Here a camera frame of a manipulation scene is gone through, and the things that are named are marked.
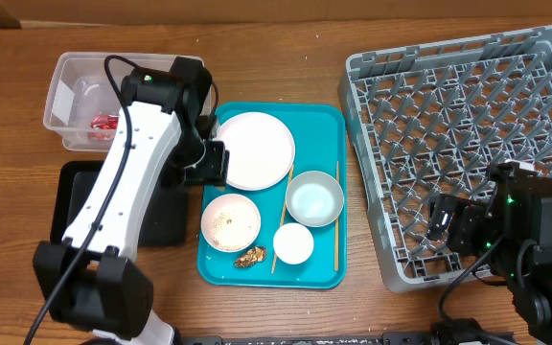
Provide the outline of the left wooden chopstick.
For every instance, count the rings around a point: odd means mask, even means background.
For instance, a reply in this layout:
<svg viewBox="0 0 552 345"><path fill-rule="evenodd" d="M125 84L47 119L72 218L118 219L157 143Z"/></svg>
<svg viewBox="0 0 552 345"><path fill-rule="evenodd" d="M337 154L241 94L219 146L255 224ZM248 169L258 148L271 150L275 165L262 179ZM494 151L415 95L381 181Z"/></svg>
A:
<svg viewBox="0 0 552 345"><path fill-rule="evenodd" d="M287 194L287 188L288 188L288 186L289 186L289 184L292 180L293 174L294 174L294 164L291 165L291 167L289 169L289 173L288 173L287 186L286 186L286 190L285 190L285 197L284 197L284 201L283 201L283 207L282 207L282 212L281 212L280 223L279 223L278 229L280 229L285 223L286 214L287 214L287 197L286 197L286 194ZM272 266L271 266L271 271L270 271L271 274L274 274L276 264L277 264L277 261L278 261L278 256L276 254L275 245L273 246L273 251L274 251L274 256L273 256Z"/></svg>

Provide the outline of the pink bowl with rice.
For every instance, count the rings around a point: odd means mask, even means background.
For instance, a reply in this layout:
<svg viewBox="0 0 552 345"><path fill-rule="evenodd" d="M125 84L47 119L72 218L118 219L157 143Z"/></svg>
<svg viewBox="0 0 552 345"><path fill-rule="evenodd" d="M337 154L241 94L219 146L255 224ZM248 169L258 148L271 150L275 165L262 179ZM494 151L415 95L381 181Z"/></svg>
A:
<svg viewBox="0 0 552 345"><path fill-rule="evenodd" d="M220 195L201 215L200 230L208 244L224 253L239 252L251 245L261 231L256 204L239 194Z"/></svg>

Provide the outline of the large white plate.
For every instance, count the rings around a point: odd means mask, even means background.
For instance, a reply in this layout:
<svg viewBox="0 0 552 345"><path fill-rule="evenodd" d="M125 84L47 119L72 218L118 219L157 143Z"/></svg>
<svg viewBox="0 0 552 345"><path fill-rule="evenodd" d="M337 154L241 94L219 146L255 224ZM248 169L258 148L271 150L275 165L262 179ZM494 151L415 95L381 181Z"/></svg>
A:
<svg viewBox="0 0 552 345"><path fill-rule="evenodd" d="M295 142L288 127L275 116L244 112L226 120L217 140L230 152L227 184L243 191L260 191L289 173Z"/></svg>

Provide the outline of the grey dishwasher rack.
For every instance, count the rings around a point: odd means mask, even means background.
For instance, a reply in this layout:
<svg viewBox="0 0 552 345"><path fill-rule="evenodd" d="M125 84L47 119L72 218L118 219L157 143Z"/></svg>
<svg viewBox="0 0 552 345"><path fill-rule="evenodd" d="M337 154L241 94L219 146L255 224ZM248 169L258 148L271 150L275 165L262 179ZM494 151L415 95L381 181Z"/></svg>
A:
<svg viewBox="0 0 552 345"><path fill-rule="evenodd" d="M464 260L427 235L428 202L489 199L486 168L552 177L552 26L356 53L338 96L385 286L441 286Z"/></svg>

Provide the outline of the brown food scrap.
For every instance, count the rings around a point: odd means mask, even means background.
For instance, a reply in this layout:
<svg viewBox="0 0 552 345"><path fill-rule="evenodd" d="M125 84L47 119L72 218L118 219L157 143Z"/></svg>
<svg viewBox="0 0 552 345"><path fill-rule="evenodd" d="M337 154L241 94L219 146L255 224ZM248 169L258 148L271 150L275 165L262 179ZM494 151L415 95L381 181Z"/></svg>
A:
<svg viewBox="0 0 552 345"><path fill-rule="evenodd" d="M254 246L241 254L234 262L234 267L249 268L261 263L267 256L267 249L264 246Z"/></svg>

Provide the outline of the red foil snack wrapper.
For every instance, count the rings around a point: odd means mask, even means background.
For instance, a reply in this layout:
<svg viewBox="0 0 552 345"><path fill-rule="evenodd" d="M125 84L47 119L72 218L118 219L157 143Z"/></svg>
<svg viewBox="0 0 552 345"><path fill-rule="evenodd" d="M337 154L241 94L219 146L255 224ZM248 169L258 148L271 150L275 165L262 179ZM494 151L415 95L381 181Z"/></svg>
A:
<svg viewBox="0 0 552 345"><path fill-rule="evenodd" d="M88 138L98 141L111 141L115 136L115 131L118 126L117 115L97 115L90 123L90 127L95 129L95 132L89 132Z"/></svg>

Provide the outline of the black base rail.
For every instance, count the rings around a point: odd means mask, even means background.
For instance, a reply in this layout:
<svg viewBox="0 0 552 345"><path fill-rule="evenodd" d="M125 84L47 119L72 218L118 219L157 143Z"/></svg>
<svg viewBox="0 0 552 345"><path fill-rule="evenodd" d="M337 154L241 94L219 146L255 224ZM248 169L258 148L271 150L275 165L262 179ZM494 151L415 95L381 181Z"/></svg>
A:
<svg viewBox="0 0 552 345"><path fill-rule="evenodd" d="M183 345L439 345L454 344L443 341L435 333L387 332L381 335L348 336L298 336L298 337L254 337L223 338L220 336L182 337Z"/></svg>

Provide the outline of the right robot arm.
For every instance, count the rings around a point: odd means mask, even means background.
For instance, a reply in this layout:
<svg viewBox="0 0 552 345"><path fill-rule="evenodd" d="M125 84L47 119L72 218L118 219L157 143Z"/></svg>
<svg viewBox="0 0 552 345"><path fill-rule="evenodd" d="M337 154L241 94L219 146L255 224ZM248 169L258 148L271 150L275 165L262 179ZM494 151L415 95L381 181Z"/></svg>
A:
<svg viewBox="0 0 552 345"><path fill-rule="evenodd" d="M494 183L487 201L439 194L428 202L428 238L476 259L445 293L488 265L528 333L552 344L552 178L513 160L490 165L486 175Z"/></svg>

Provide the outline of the right wooden chopstick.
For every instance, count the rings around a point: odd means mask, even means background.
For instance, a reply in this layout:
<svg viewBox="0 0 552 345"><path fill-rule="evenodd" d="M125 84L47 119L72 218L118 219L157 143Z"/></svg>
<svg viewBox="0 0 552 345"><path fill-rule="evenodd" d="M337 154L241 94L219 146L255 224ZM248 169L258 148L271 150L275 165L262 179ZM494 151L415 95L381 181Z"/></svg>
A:
<svg viewBox="0 0 552 345"><path fill-rule="evenodd" d="M336 161L335 179L340 186L339 161ZM334 221L334 271L339 270L339 213Z"/></svg>

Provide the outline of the grey-green bowl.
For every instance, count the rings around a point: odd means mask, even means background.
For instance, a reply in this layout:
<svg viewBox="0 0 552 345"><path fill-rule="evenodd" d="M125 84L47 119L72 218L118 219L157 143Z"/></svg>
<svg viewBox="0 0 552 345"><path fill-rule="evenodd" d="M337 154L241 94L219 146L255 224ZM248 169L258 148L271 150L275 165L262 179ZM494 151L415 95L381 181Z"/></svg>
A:
<svg viewBox="0 0 552 345"><path fill-rule="evenodd" d="M338 181L321 171L302 172L287 187L287 211L307 227L318 228L335 222L343 211L344 201Z"/></svg>

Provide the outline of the clear plastic waste bin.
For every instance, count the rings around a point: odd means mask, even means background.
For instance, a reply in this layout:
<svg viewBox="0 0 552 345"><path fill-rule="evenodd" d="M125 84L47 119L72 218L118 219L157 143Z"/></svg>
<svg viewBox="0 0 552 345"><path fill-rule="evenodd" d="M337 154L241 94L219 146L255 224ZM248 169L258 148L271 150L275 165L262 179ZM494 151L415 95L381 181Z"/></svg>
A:
<svg viewBox="0 0 552 345"><path fill-rule="evenodd" d="M68 52L59 57L52 76L47 94L43 115L43 125L56 132L62 138L62 145L74 151L108 152L119 130L125 129L122 124L116 129L111 141L91 140L87 134L95 132L90 123L97 115L120 115L125 121L122 106L104 70L106 57L116 55L124 57L140 67L170 72L176 57L194 58L204 61L201 57L179 56L149 53L113 53L113 52ZM121 86L124 77L129 75L134 67L112 59L109 70L117 86ZM209 115L213 105L212 86L201 115ZM133 144L142 136L140 133L154 134L156 128L167 126L175 121L175 114L162 113L162 106L133 102L128 107L134 131Z"/></svg>

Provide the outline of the black rectangular tray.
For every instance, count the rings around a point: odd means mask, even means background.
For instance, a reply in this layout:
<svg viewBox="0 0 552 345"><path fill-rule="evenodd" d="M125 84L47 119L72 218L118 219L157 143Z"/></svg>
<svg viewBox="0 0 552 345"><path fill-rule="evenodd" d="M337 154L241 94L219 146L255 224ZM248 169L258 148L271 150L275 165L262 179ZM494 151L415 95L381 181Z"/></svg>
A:
<svg viewBox="0 0 552 345"><path fill-rule="evenodd" d="M87 200L103 161L70 161L60 170L50 242L63 233ZM185 242L189 191L163 173L155 185L139 236L139 247L179 246Z"/></svg>

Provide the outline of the small white cup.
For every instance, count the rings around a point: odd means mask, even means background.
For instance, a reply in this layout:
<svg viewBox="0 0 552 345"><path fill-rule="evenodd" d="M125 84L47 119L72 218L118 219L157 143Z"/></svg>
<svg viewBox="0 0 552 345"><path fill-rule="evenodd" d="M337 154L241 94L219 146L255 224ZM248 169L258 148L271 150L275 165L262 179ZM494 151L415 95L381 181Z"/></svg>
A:
<svg viewBox="0 0 552 345"><path fill-rule="evenodd" d="M311 231L299 223L281 226L273 238L276 257L288 265L304 263L312 254L314 239Z"/></svg>

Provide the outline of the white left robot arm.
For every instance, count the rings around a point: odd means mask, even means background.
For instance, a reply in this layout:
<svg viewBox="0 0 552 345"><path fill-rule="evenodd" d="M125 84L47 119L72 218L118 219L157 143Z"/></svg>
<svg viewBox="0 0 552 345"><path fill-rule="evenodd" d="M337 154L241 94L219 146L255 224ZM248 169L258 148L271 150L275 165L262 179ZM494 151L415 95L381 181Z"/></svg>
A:
<svg viewBox="0 0 552 345"><path fill-rule="evenodd" d="M153 284L136 265L145 213L162 171L173 185L226 183L229 152L200 113L213 79L201 62L167 72L136 66L112 84L118 131L81 210L61 241L42 241L34 272L44 316L113 344L175 344L176 330L152 308Z"/></svg>

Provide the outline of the wooden chopstick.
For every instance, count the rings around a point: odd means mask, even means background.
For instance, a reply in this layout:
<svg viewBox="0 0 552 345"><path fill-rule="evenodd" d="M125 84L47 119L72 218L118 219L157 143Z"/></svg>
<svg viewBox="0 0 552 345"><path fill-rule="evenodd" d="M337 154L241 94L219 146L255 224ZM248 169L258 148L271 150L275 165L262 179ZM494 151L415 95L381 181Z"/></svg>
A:
<svg viewBox="0 0 552 345"><path fill-rule="evenodd" d="M288 173L287 186L286 186L286 190L285 190L285 197L284 197L284 201L283 201L283 207L282 207L282 212L281 212L280 223L279 223L278 229L280 229L285 223L286 214L287 214L287 197L286 197L286 194L287 194L287 188L288 188L288 186L289 186L289 184L292 180L293 174L294 174L294 164L291 165L291 167L289 169L289 173ZM274 251L274 256L273 256L272 266L271 266L271 271L270 271L271 274L274 274L276 264L277 264L277 261L278 261L278 256L276 254L275 245L273 246L273 251Z"/></svg>
<svg viewBox="0 0 552 345"><path fill-rule="evenodd" d="M335 179L340 186L339 161L336 161ZM339 270L339 213L334 221L334 271Z"/></svg>

